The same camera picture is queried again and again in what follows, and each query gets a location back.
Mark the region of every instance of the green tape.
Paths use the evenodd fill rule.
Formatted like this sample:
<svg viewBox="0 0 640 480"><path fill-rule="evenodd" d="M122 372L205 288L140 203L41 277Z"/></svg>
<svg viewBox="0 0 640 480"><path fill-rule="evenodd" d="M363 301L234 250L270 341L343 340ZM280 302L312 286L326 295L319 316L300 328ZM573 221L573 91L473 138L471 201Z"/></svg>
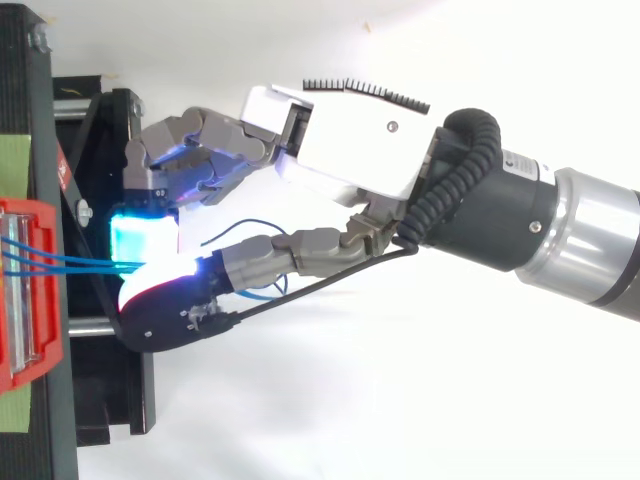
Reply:
<svg viewBox="0 0 640 480"><path fill-rule="evenodd" d="M0 135L0 197L27 197L30 150L30 135ZM30 416L31 384L0 394L0 432L28 433Z"/></svg>
<svg viewBox="0 0 640 480"><path fill-rule="evenodd" d="M26 198L31 135L0 135L0 197Z"/></svg>
<svg viewBox="0 0 640 480"><path fill-rule="evenodd" d="M0 433L29 433L31 384L0 394Z"/></svg>

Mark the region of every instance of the screw head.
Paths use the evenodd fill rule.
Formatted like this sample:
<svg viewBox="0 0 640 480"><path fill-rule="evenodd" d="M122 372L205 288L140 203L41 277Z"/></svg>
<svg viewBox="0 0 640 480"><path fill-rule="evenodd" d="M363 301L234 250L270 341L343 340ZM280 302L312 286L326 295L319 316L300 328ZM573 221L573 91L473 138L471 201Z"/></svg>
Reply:
<svg viewBox="0 0 640 480"><path fill-rule="evenodd" d="M139 98L131 99L131 113L133 113L134 116L142 118L144 117L146 111L147 109L144 106L144 102L142 100L140 100Z"/></svg>
<svg viewBox="0 0 640 480"><path fill-rule="evenodd" d="M34 25L33 30L29 34L29 42L31 46L40 53L51 53L49 39L47 38L46 23L38 23Z"/></svg>
<svg viewBox="0 0 640 480"><path fill-rule="evenodd" d="M93 210L84 198L80 199L76 205L76 218L82 228L89 225L89 220L93 218Z"/></svg>
<svg viewBox="0 0 640 480"><path fill-rule="evenodd" d="M531 233L540 233L542 231L542 224L537 220L529 224L529 231Z"/></svg>

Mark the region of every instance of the white backdrop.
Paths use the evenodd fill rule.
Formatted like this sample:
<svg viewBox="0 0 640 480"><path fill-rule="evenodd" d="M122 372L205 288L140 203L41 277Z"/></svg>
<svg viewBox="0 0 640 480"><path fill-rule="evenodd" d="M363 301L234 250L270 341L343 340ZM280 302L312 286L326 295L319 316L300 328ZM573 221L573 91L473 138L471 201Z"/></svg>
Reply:
<svg viewBox="0 0 640 480"><path fill-rule="evenodd" d="M52 23L55 74L133 89L147 124L350 76L438 120L486 109L506 148L640 189L634 2L28 3ZM295 230L348 215L262 171L186 214L182 244L248 216ZM640 325L436 251L157 355L156 391L152 432L81 449L81 478L640 478Z"/></svg>

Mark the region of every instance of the blue light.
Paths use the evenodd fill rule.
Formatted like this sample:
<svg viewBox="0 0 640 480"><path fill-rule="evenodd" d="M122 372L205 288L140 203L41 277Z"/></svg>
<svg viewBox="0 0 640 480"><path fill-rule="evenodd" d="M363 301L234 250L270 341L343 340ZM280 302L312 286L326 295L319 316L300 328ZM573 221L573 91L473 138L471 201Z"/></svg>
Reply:
<svg viewBox="0 0 640 480"><path fill-rule="evenodd" d="M144 218L117 214L110 224L113 261L147 263L178 252L178 225L172 216Z"/></svg>

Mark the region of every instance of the metal rod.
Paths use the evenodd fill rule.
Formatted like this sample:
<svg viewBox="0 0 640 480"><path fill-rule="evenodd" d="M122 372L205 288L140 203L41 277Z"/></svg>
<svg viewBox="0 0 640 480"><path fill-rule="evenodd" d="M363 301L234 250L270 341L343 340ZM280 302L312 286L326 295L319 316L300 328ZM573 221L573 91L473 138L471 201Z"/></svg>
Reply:
<svg viewBox="0 0 640 480"><path fill-rule="evenodd" d="M82 120L89 109L91 100L56 100L53 102L53 117L56 120Z"/></svg>
<svg viewBox="0 0 640 480"><path fill-rule="evenodd" d="M69 319L69 336L104 337L113 335L113 327L107 317L81 317Z"/></svg>

